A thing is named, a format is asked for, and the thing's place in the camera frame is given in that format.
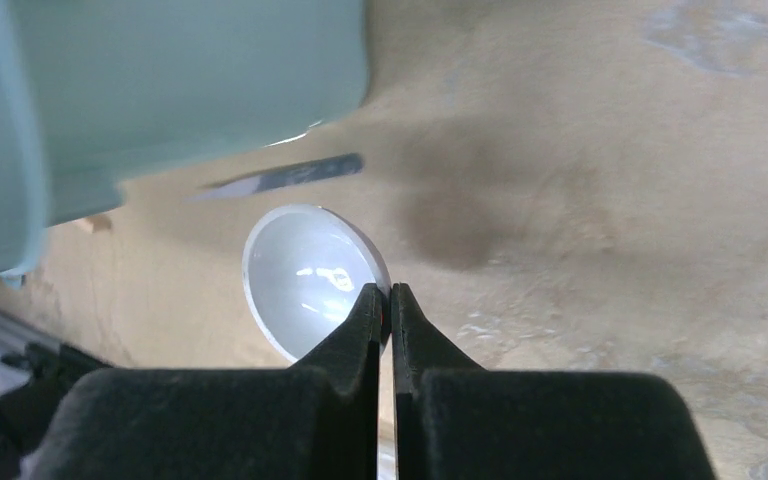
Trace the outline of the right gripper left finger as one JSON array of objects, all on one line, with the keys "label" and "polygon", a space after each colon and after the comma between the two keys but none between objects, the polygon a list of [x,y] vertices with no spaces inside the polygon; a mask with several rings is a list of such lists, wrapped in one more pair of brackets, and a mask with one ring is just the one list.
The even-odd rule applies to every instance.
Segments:
[{"label": "right gripper left finger", "polygon": [[94,371],[61,402],[34,479],[372,479],[386,298],[283,369]]}]

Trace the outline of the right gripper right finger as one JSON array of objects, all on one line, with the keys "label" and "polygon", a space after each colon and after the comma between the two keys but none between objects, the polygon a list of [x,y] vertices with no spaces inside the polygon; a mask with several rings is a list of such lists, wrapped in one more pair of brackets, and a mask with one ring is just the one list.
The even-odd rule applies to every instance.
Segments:
[{"label": "right gripper right finger", "polygon": [[711,479],[688,406],[661,377],[499,371],[472,360],[405,284],[390,297],[402,479]]}]

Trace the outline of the white porcelain dish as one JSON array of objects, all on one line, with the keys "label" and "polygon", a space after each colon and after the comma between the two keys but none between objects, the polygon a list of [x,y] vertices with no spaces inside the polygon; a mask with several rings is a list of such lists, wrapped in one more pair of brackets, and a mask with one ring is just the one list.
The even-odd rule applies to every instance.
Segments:
[{"label": "white porcelain dish", "polygon": [[292,363],[348,318],[365,285],[384,295],[391,289],[373,242],[345,218],[308,204],[258,220],[245,242],[242,278],[258,327]]}]

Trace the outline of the teal plastic bin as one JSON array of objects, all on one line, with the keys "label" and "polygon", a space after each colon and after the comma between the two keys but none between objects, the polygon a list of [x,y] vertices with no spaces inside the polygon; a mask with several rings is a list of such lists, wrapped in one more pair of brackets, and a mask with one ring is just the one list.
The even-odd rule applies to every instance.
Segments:
[{"label": "teal plastic bin", "polygon": [[0,274],[127,179],[303,136],[363,102],[363,1],[0,1]]}]

